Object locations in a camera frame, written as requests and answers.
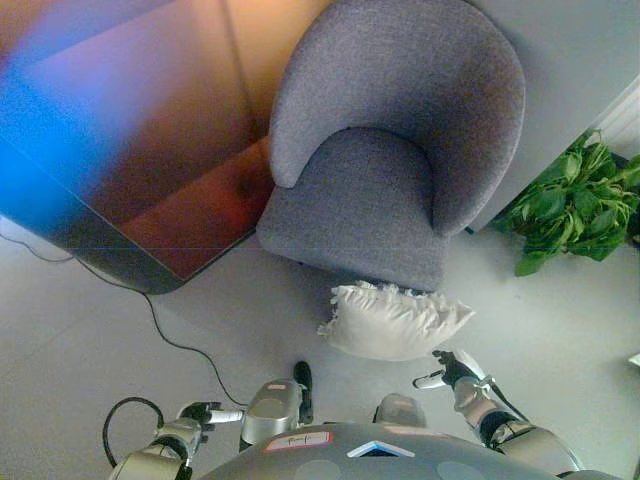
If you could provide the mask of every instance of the armchair backrest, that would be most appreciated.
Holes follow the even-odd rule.
[[[524,77],[508,41],[463,0],[337,0],[289,62],[271,118],[276,184],[349,127],[421,146],[434,172],[434,228],[464,228],[515,151]]]

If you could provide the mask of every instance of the power cord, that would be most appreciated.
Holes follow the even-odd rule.
[[[514,407],[513,404],[509,400],[507,400],[507,397],[504,396],[502,390],[500,390],[500,387],[498,387],[495,383],[491,385],[491,390],[493,390],[493,392],[498,396],[500,400],[505,403],[507,407],[509,407],[516,415],[522,418],[522,420],[524,420],[525,422],[529,421],[529,419],[525,417],[520,410]]]
[[[227,396],[227,398],[234,404],[236,404],[239,407],[246,407],[248,404],[247,403],[242,403],[239,402],[238,400],[236,400],[231,393],[229,393],[229,390],[227,389],[227,387],[225,386],[224,382],[222,381],[222,378],[220,376],[220,372],[218,371],[218,367],[216,366],[215,362],[213,361],[213,359],[211,358],[211,356],[209,356],[207,353],[205,353],[204,351],[195,348],[195,347],[189,347],[186,345],[180,345],[172,340],[170,340],[169,338],[167,338],[167,336],[164,334],[164,332],[162,331],[162,329],[160,328],[160,324],[158,323],[158,318],[156,315],[156,311],[155,308],[153,306],[153,303],[151,302],[151,299],[149,298],[149,295],[146,294],[145,292],[132,288],[132,287],[128,287],[126,285],[122,285],[121,283],[116,283],[116,282],[112,282],[111,280],[103,277],[102,275],[100,275],[99,273],[97,273],[95,270],[93,270],[91,267],[89,267],[86,263],[84,263],[82,260],[80,260],[77,257],[74,256],[70,256],[70,257],[66,257],[66,258],[61,258],[61,259],[50,259],[50,258],[46,258],[43,257],[42,255],[40,255],[34,248],[32,248],[29,244],[20,241],[20,240],[14,240],[12,238],[9,238],[5,235],[3,235],[2,233],[0,233],[0,238],[3,238],[4,240],[11,242],[11,243],[15,243],[18,245],[21,245],[23,247],[25,247],[27,250],[29,250],[29,252],[31,252],[35,257],[39,258],[40,260],[43,260],[45,262],[48,263],[65,263],[65,262],[69,262],[71,260],[73,260],[74,258],[78,261],[78,263],[84,268],[86,269],[88,272],[90,272],[91,274],[93,274],[95,277],[99,278],[100,280],[102,280],[105,283],[108,283],[109,285],[112,285],[114,287],[118,287],[118,288],[123,288],[125,290],[129,290],[131,292],[135,292],[138,293],[140,295],[142,295],[144,297],[144,299],[147,301],[147,303],[149,304],[149,309],[151,310],[151,316],[153,318],[153,324],[156,327],[156,331],[158,332],[158,334],[160,335],[160,337],[162,338],[162,340],[164,340],[166,343],[168,343],[169,345],[171,345],[172,347],[178,348],[180,350],[187,350],[190,352],[194,352],[197,353],[198,355],[202,356],[205,358],[205,360],[207,360],[207,362],[211,365],[211,367],[213,368],[213,371],[215,373],[216,379],[218,380],[218,383],[220,384],[220,386],[222,387],[222,391],[224,392],[224,394]]]
[[[109,424],[111,423],[111,418],[113,417],[114,413],[116,413],[116,410],[118,410],[121,406],[132,402],[142,403],[151,407],[153,411],[158,415],[158,428],[162,428],[164,426],[164,416],[162,415],[162,410],[160,410],[160,408],[151,400],[147,400],[146,398],[142,397],[127,397],[116,403],[109,411],[109,414],[104,421],[104,425],[102,426],[102,446],[104,447],[104,453],[107,456],[107,460],[109,461],[109,464],[112,468],[115,467],[118,462],[111,452],[111,447],[109,447]]]
[[[239,407],[246,407],[248,404],[247,403],[242,403],[239,402],[238,400],[236,400],[231,393],[229,393],[229,390],[227,390],[227,387],[225,386],[224,382],[222,381],[222,378],[220,377],[220,372],[218,372],[218,367],[216,366],[215,362],[213,361],[213,359],[205,352],[203,352],[202,350],[199,350],[195,347],[189,347],[186,345],[180,345],[179,343],[174,342],[173,340],[170,340],[169,338],[167,338],[167,336],[164,334],[164,332],[162,331],[162,329],[160,328],[160,324],[158,323],[158,318],[156,316],[156,310],[153,306],[153,303],[151,302],[151,299],[149,298],[149,295],[146,294],[145,292],[141,291],[141,290],[137,290],[135,288],[132,287],[128,287],[126,285],[122,285],[120,283],[116,283],[116,282],[112,282],[111,280],[103,277],[102,275],[100,275],[99,273],[97,273],[95,270],[93,270],[91,267],[89,267],[86,263],[84,263],[82,260],[76,258],[76,260],[78,261],[78,263],[80,265],[82,265],[87,271],[89,271],[90,273],[92,273],[93,275],[95,275],[96,277],[98,277],[100,280],[102,280],[105,283],[108,283],[109,285],[113,285],[114,287],[120,287],[123,288],[125,290],[129,290],[131,292],[135,292],[138,293],[140,295],[142,295],[144,297],[144,299],[147,301],[147,303],[149,304],[149,309],[151,310],[151,316],[153,318],[153,324],[156,327],[156,330],[158,332],[158,334],[160,335],[160,337],[162,338],[162,340],[164,340],[166,343],[168,343],[169,345],[171,345],[172,347],[175,348],[179,348],[180,350],[187,350],[189,352],[194,352],[197,353],[198,355],[204,357],[207,362],[209,362],[209,364],[211,365],[211,367],[213,368],[213,371],[215,373],[216,379],[218,380],[218,383],[220,383],[220,387],[222,387],[222,391],[224,392],[224,394],[227,396],[227,398],[235,403],[236,405],[238,405]]]

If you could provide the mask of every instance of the armchair seat cushion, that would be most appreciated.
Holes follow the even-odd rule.
[[[308,265],[433,291],[448,237],[431,227],[431,179],[415,144],[385,130],[339,131],[295,187],[276,187],[259,241]]]

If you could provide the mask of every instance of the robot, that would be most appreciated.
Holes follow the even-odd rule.
[[[428,430],[416,401],[395,393],[382,400],[371,424],[312,425],[311,371],[299,362],[293,379],[266,383],[246,412],[220,410],[217,402],[183,408],[109,480],[190,480],[205,433],[230,421],[243,422],[240,454],[201,480],[616,480],[583,470],[571,450],[531,424],[464,351],[433,355],[442,369],[415,379],[414,387],[449,386],[454,409],[484,446]]]

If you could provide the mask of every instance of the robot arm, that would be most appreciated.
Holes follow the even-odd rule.
[[[113,470],[109,480],[190,480],[191,462],[204,432],[215,424],[242,420],[241,411],[220,410],[218,402],[198,402],[184,407],[178,418],[156,430],[149,446],[127,455]]]
[[[507,407],[491,398],[493,390],[508,404],[494,379],[486,376],[468,354],[435,351],[433,355],[444,368],[414,380],[414,386],[429,389],[449,385],[455,396],[454,409],[486,447],[556,476],[582,469],[578,458],[556,435],[530,423],[510,404]]]

